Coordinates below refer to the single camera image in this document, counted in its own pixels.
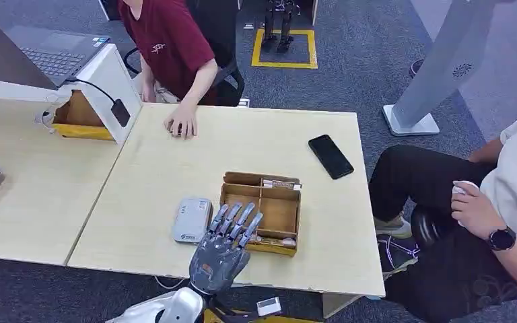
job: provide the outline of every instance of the wooden box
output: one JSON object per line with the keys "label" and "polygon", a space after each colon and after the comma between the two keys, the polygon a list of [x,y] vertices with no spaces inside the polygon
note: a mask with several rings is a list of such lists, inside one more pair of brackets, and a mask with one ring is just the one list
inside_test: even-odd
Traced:
{"label": "wooden box", "polygon": [[298,249],[300,181],[297,178],[237,172],[226,173],[223,181],[221,205],[240,202],[244,207],[253,202],[256,207],[246,225],[259,211],[263,213],[257,234],[247,249],[294,256]]}

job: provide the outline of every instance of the laptop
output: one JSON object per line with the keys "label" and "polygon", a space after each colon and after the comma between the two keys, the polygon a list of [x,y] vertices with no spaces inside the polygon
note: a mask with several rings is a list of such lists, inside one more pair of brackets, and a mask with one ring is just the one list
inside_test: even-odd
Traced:
{"label": "laptop", "polygon": [[59,89],[106,43],[108,36],[15,26],[0,29],[0,81]]}

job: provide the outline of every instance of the laptop keyboard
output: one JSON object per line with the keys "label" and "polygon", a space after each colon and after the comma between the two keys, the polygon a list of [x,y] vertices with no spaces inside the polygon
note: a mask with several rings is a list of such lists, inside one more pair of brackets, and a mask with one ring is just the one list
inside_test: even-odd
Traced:
{"label": "laptop keyboard", "polygon": [[70,52],[51,52],[32,48],[21,48],[21,50],[44,74],[51,76],[65,76],[84,59],[84,55]]}

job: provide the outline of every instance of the smartwatch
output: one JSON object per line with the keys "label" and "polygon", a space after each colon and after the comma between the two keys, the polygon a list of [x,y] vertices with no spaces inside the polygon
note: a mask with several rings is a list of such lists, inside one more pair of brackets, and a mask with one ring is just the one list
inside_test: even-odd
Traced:
{"label": "smartwatch", "polygon": [[516,232],[512,231],[510,227],[496,230],[491,233],[487,242],[492,250],[510,250],[516,243]]}

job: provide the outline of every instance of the cardboard box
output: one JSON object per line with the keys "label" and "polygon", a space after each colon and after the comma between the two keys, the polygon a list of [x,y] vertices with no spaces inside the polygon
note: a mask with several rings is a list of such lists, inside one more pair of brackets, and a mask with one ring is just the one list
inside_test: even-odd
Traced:
{"label": "cardboard box", "polygon": [[[221,205],[240,202],[244,207],[249,202],[256,204],[246,225],[256,213],[263,213],[257,238],[251,240],[247,249],[294,256],[298,250],[300,226],[300,181],[297,178],[237,172],[225,173],[223,181]],[[282,244],[286,238],[291,238],[295,244]]]}
{"label": "cardboard box", "polygon": [[63,137],[114,140],[82,91],[76,89],[70,100],[57,109],[52,126]]}

